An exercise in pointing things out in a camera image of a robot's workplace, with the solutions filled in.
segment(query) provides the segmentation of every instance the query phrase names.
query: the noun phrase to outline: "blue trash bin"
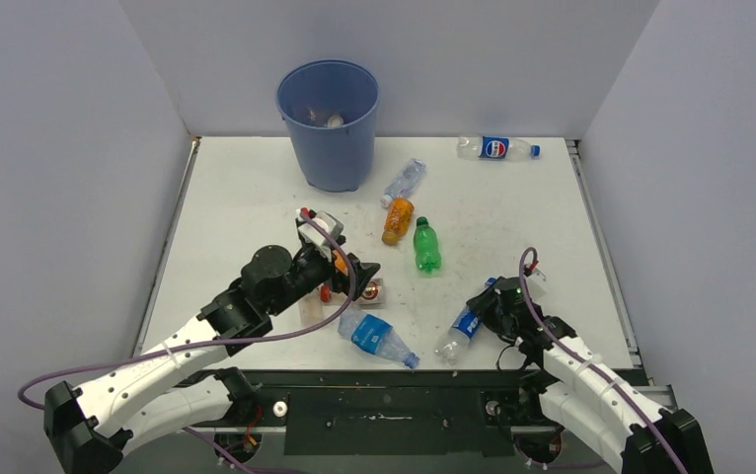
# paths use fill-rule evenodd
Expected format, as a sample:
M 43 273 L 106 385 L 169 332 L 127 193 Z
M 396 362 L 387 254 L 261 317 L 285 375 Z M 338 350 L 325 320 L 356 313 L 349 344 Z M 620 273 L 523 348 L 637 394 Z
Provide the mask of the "blue trash bin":
M 348 61 L 310 62 L 282 79 L 276 106 L 309 185 L 337 193 L 363 184 L 372 170 L 378 96 L 375 77 Z

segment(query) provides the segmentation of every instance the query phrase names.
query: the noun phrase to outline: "green soda bottle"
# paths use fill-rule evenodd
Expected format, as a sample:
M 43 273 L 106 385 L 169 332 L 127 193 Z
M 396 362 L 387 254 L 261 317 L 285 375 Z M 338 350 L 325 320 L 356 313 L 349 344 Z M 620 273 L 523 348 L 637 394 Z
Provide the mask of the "green soda bottle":
M 413 248 L 416 249 L 416 266 L 419 270 L 430 273 L 442 267 L 439 240 L 436 238 L 436 231 L 427 224 L 427 217 L 416 219 Z

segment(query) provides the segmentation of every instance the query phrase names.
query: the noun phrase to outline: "black cable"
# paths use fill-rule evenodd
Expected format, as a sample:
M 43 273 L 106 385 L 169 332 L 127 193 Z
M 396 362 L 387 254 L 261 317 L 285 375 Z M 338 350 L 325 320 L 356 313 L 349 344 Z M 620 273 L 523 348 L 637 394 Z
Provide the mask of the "black cable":
M 508 346 L 506 346 L 505 348 L 503 348 L 503 350 L 500 351 L 500 354 L 497 356 L 497 362 L 494 363 L 494 367 L 496 367 L 496 369 L 497 369 L 498 372 L 503 372 L 503 369 L 500 368 L 500 359 L 503 358 L 503 354 L 505 354 L 505 352 L 507 350 L 512 349 L 512 348 L 516 348 L 517 349 L 517 347 L 514 346 L 514 343 L 511 343 Z M 523 370 L 524 368 L 525 368 L 525 365 L 522 366 L 521 368 L 519 368 L 518 371 Z
M 500 419 L 500 415 L 503 413 L 501 409 L 501 405 L 497 405 L 497 407 L 494 409 L 495 415 L 494 419 L 497 421 L 497 431 L 503 435 L 503 437 L 506 438 L 506 440 L 509 442 L 509 444 L 515 444 L 515 440 L 511 435 L 511 429 L 507 429 L 503 425 L 503 421 Z
M 511 346 L 514 346 L 514 343 L 517 342 L 517 339 L 510 338 L 510 337 L 508 337 L 508 336 L 506 336 L 504 334 L 500 334 L 500 333 L 497 333 L 497 338 L 500 339 L 501 341 L 503 341 L 503 342 L 511 345 Z

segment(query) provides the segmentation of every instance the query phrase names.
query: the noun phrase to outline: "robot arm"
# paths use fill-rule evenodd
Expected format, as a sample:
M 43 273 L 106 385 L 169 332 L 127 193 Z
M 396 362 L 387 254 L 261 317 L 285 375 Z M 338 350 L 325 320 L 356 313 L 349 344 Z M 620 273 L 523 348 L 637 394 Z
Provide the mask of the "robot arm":
M 531 268 L 526 269 L 525 275 L 531 273 Z M 535 387 L 542 414 L 578 436 L 615 472 L 679 472 L 664 446 L 646 429 L 645 420 L 659 430 L 688 473 L 714 472 L 697 421 L 685 410 L 671 413 L 635 390 L 602 363 L 566 322 L 544 316 L 538 304 L 527 301 L 519 277 L 498 278 L 467 304 L 487 327 L 515 343 L 526 356 L 526 365 L 535 363 L 554 377 L 542 377 Z M 529 304 L 567 350 L 554 344 L 547 331 L 539 327 Z
M 303 221 L 307 215 L 313 225 Z M 282 247 L 259 249 L 241 277 L 218 294 L 177 333 L 150 351 L 160 354 L 120 367 L 78 386 L 62 381 L 44 395 L 44 432 L 64 472 L 107 473 L 151 439 L 229 415 L 236 402 L 255 389 L 236 368 L 219 370 L 194 386 L 167 393 L 199 370 L 232 356 L 247 345 L 212 346 L 213 340 L 258 338 L 276 316 L 322 283 L 332 291 L 350 288 L 360 295 L 380 269 L 352 254 L 354 275 L 342 256 L 315 228 L 339 245 L 343 226 L 324 212 L 297 211 L 302 246 L 295 257 Z

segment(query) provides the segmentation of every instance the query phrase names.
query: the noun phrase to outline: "tabletop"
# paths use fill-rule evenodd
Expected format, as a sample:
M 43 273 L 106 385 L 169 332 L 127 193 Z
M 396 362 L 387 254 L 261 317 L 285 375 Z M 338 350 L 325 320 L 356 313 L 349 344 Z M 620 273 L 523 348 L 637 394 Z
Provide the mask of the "tabletop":
M 286 137 L 202 138 L 143 348 L 158 345 L 197 314 L 262 246 L 278 244 L 294 253 L 294 212 L 307 206 L 344 225 L 347 252 L 381 264 L 387 299 L 367 312 L 393 326 L 421 357 L 418 368 L 494 368 L 505 343 L 486 328 L 455 366 L 442 365 L 433 350 L 488 277 L 517 275 L 520 254 L 530 245 L 547 276 L 529 288 L 544 312 L 567 321 L 611 367 L 632 367 L 567 144 L 562 138 L 527 140 L 541 146 L 541 159 L 466 160 L 456 157 L 455 138 L 376 138 L 366 183 L 353 193 L 332 194 L 306 183 Z M 413 229 L 398 246 L 381 242 L 387 211 L 380 196 L 410 158 L 427 165 L 411 201 L 414 219 L 426 216 L 438 234 L 442 269 L 436 276 L 416 268 Z M 326 309 L 331 314 L 334 307 Z M 296 304 L 272 319 L 272 334 L 303 327 Z M 522 360 L 510 350 L 501 366 L 516 368 Z M 337 324 L 294 340 L 254 344 L 216 366 L 406 370 L 361 352 L 337 334 Z

